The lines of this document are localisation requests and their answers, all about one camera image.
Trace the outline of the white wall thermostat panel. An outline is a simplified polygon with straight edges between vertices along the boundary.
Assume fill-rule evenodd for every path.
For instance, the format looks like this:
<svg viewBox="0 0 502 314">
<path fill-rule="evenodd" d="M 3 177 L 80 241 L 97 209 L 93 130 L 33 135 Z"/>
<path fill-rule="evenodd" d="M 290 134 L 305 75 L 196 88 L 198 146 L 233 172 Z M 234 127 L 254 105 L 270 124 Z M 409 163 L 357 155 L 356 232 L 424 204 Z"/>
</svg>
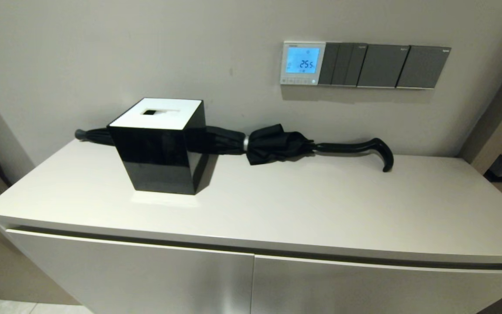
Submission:
<svg viewBox="0 0 502 314">
<path fill-rule="evenodd" d="M 281 85 L 318 85 L 326 42 L 284 41 Z"/>
</svg>

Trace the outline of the black folded umbrella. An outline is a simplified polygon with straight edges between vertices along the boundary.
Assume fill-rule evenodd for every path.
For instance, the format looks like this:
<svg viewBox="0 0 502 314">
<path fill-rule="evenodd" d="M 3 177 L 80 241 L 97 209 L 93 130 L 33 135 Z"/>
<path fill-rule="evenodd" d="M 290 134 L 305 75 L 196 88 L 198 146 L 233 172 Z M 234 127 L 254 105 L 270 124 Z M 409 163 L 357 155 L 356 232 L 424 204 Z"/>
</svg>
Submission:
<svg viewBox="0 0 502 314">
<path fill-rule="evenodd" d="M 97 144 L 114 146 L 107 128 L 76 130 L 75 138 Z M 379 138 L 362 143 L 315 143 L 303 134 L 287 132 L 280 124 L 253 131 L 250 135 L 215 126 L 207 126 L 198 141 L 198 147 L 206 154 L 246 155 L 249 164 L 261 165 L 274 161 L 285 161 L 317 152 L 336 154 L 357 154 L 376 151 L 383 159 L 384 172 L 393 168 L 394 156 L 388 145 Z"/>
</svg>

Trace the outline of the white cabinet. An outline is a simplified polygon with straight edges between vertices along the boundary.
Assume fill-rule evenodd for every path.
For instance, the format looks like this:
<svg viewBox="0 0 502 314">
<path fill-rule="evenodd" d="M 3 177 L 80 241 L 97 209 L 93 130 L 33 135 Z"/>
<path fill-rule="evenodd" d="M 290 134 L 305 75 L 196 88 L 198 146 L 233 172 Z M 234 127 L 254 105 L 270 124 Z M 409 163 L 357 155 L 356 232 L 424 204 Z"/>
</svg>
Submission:
<svg viewBox="0 0 502 314">
<path fill-rule="evenodd" d="M 196 195 L 136 191 L 113 147 L 74 140 L 0 195 L 0 232 L 502 270 L 502 193 L 462 159 L 396 156 L 384 173 L 373 155 L 261 166 L 219 156 L 202 185 Z M 477 314 L 502 314 L 502 298 Z"/>
</svg>

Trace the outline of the black tissue box white lid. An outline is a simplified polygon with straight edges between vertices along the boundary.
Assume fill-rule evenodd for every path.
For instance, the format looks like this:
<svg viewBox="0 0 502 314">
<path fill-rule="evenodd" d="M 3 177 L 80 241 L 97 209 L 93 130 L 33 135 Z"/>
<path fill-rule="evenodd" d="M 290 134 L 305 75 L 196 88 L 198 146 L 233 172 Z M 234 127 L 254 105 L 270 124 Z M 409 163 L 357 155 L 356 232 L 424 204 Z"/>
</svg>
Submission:
<svg viewBox="0 0 502 314">
<path fill-rule="evenodd" d="M 198 147 L 204 102 L 142 98 L 107 125 L 136 191 L 195 195 L 208 162 Z"/>
</svg>

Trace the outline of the white cabinet door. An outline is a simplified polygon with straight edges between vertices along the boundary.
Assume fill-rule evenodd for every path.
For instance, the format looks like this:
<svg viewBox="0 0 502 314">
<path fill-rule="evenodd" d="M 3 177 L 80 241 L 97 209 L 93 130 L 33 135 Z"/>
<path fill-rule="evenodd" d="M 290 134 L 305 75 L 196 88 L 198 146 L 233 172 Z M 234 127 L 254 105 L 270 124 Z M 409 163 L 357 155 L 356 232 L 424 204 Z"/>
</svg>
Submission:
<svg viewBox="0 0 502 314">
<path fill-rule="evenodd" d="M 94 314 L 250 314 L 254 255 L 8 229 Z"/>
<path fill-rule="evenodd" d="M 477 314 L 502 298 L 502 270 L 257 255 L 251 314 Z"/>
</svg>

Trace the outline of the grey triple wall switch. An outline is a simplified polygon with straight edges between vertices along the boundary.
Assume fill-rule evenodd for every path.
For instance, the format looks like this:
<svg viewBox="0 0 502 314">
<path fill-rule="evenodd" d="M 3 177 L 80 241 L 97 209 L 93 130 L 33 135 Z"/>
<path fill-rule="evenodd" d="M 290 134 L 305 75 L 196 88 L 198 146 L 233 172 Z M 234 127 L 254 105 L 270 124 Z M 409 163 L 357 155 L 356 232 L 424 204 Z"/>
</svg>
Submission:
<svg viewBox="0 0 502 314">
<path fill-rule="evenodd" d="M 318 84 L 356 87 L 367 50 L 365 43 L 327 42 Z"/>
</svg>

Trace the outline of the brown wooden door frame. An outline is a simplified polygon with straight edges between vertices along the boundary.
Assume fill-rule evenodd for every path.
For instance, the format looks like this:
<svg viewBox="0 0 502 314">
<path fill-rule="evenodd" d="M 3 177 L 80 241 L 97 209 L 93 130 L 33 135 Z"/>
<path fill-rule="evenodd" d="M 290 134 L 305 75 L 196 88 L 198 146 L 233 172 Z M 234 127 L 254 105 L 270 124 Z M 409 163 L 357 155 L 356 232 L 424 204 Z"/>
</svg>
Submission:
<svg viewBox="0 0 502 314">
<path fill-rule="evenodd" d="M 468 134 L 458 157 L 483 175 L 502 153 L 502 84 Z"/>
</svg>

